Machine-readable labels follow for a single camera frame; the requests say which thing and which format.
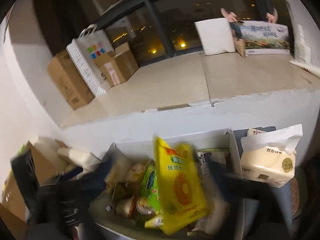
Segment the white long snack bag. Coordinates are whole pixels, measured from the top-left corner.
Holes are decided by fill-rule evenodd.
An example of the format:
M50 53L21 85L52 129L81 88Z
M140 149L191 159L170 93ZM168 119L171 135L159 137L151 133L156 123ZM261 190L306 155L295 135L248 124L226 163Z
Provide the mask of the white long snack bag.
M220 190L215 185L208 168L208 161L219 163L223 168L227 167L228 149L204 148L196 151L199 159L199 173L201 185L204 190L208 205L208 215L200 218L194 228L194 233L201 232L206 235L216 234L223 225L229 212L229 203L221 198Z

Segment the yellow snack bag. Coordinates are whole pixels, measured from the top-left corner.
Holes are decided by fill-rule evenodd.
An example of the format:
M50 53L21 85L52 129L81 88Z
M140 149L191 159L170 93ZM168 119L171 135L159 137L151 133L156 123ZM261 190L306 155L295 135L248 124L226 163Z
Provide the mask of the yellow snack bag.
M172 235L205 217L208 205L193 158L193 148L184 142L172 148L160 137L154 142L155 164L164 225Z

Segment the white cardboard storage box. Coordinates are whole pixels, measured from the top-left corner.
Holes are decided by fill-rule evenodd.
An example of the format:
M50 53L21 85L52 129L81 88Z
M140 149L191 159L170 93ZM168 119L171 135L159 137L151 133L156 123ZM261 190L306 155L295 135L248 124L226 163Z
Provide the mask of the white cardboard storage box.
M95 222L128 239L242 239L244 202L228 200L208 167L242 175L230 128L115 145Z

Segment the brown cardboard sheet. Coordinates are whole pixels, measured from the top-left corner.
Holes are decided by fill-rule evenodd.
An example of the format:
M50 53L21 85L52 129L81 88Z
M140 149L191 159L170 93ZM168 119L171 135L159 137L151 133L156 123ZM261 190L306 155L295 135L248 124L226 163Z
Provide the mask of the brown cardboard sheet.
M2 205L24 222L27 211L35 207L39 186L68 166L57 154L61 146L55 140L39 138L34 144L23 145L10 160L11 172L5 183Z

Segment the cream tissue pack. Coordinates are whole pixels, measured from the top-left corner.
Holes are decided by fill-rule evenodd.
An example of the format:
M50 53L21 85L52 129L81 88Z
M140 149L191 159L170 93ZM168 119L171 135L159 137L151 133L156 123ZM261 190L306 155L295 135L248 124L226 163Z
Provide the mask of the cream tissue pack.
M284 186L295 175L296 147L302 136L302 124L271 132L250 128L241 138L243 177L276 188Z

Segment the small beige snack packet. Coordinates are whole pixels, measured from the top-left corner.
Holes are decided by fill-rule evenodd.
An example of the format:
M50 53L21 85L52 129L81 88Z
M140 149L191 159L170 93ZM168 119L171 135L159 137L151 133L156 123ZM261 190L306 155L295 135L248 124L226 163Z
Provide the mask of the small beige snack packet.
M142 180L146 171L147 163L137 163L126 173L125 182L138 183Z

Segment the blue table cloth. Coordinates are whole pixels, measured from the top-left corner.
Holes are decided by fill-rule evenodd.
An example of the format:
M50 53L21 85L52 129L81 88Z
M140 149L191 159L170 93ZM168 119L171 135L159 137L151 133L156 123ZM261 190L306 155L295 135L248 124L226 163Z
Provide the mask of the blue table cloth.
M276 194L277 190L281 188L268 186L268 200L259 201L245 198L257 201L257 209L252 216L250 226L247 228L245 239L291 239L281 198Z

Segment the green snack packet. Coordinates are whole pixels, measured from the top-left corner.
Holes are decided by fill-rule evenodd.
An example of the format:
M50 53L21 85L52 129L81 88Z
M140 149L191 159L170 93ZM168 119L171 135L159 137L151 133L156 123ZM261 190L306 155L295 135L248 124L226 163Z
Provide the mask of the green snack packet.
M161 211L157 172L154 162L150 162L140 184L137 207L143 215L158 214Z

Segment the tall brown cardboard box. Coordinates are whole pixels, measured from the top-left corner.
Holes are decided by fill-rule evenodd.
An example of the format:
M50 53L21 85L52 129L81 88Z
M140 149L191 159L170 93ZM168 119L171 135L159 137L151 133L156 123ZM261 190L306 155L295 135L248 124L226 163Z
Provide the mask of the tall brown cardboard box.
M72 109L87 105L94 99L66 50L52 58L47 72Z

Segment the small open cardboard box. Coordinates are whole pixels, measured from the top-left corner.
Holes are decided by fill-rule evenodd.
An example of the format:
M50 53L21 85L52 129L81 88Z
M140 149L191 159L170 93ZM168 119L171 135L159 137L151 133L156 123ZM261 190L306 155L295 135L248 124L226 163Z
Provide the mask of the small open cardboard box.
M115 51L101 54L93 62L111 87L126 82L139 68L128 42L118 46Z

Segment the white dotted paper bag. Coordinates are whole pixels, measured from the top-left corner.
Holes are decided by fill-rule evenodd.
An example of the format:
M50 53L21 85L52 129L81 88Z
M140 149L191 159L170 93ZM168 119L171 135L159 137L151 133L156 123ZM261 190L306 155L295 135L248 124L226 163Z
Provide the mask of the white dotted paper bag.
M66 47L79 74L95 97L105 94L111 86L94 60L114 51L105 32L97 28L97 24L89 25Z

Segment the white spray bottle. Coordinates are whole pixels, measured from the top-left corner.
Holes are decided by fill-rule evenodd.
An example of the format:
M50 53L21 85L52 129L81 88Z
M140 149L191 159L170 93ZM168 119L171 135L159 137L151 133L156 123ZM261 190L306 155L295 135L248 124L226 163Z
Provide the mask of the white spray bottle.
M299 62L310 64L311 63L311 50L310 47L305 42L305 35L303 27L298 24L296 26L295 38L295 59Z

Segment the printed landscape carton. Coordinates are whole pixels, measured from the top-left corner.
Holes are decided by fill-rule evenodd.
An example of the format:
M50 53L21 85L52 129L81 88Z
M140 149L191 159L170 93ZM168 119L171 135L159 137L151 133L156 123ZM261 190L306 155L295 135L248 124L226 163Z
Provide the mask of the printed landscape carton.
M286 25L263 21L230 24L236 51L242 56L290 53L289 29Z

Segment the white foam box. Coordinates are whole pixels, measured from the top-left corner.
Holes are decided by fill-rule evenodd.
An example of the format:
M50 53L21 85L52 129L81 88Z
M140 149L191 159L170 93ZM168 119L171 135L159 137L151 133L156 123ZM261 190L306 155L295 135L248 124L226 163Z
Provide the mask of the white foam box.
M226 18L212 18L195 22L206 56L236 51L232 30Z

